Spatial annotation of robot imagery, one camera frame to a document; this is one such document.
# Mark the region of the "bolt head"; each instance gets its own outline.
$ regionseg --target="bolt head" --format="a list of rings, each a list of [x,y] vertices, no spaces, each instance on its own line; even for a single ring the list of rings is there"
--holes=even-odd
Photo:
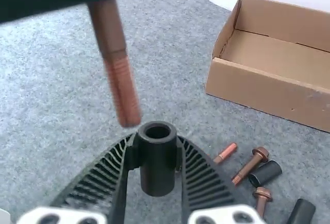
[[[252,154],[258,153],[262,157],[262,162],[268,161],[269,152],[264,147],[257,147],[252,150]]]
[[[264,187],[258,187],[257,190],[253,192],[253,196],[255,198],[265,197],[268,202],[273,200],[270,190]]]

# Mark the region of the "open cardboard box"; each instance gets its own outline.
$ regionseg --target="open cardboard box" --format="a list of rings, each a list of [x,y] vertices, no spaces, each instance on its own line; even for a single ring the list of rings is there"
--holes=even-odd
[[[330,13],[238,0],[214,45],[206,93],[330,132]]]

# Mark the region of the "black tube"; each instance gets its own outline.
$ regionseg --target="black tube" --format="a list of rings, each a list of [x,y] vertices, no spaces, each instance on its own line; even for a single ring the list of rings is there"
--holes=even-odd
[[[287,224],[310,224],[316,207],[305,199],[298,199],[287,221]]]
[[[264,186],[282,174],[276,161],[269,161],[249,174],[249,181],[254,187]]]
[[[137,138],[142,190],[153,197],[167,195],[175,182],[175,127],[166,122],[150,122],[140,127]]]

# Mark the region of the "copper pin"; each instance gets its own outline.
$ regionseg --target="copper pin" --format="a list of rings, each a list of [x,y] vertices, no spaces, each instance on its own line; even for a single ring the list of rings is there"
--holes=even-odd
[[[273,200],[271,192],[269,189],[258,187],[255,192],[253,192],[253,196],[257,198],[257,206],[256,211],[263,218],[266,209],[266,203]]]
[[[224,160],[229,158],[236,150],[237,150],[237,144],[231,143],[224,150],[222,150],[220,154],[218,154],[218,156],[213,159],[213,161],[219,165]]]
[[[88,8],[104,60],[119,124],[122,127],[139,125],[141,110],[116,0],[89,3]]]
[[[269,152],[264,147],[257,147],[252,150],[253,157],[242,169],[232,178],[234,185],[238,185],[242,180],[261,162],[268,161]]]

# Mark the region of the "bracket hole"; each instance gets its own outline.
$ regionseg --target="bracket hole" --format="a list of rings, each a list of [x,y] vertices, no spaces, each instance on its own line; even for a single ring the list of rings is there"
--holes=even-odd
[[[41,218],[38,224],[57,224],[59,221],[59,217],[54,214],[49,214]]]
[[[253,219],[250,215],[244,212],[237,212],[233,215],[234,221],[236,223],[253,223]]]
[[[196,224],[216,224],[216,222],[207,216],[200,216],[196,220]]]
[[[79,224],[97,224],[97,220],[94,218],[86,218],[80,221]]]

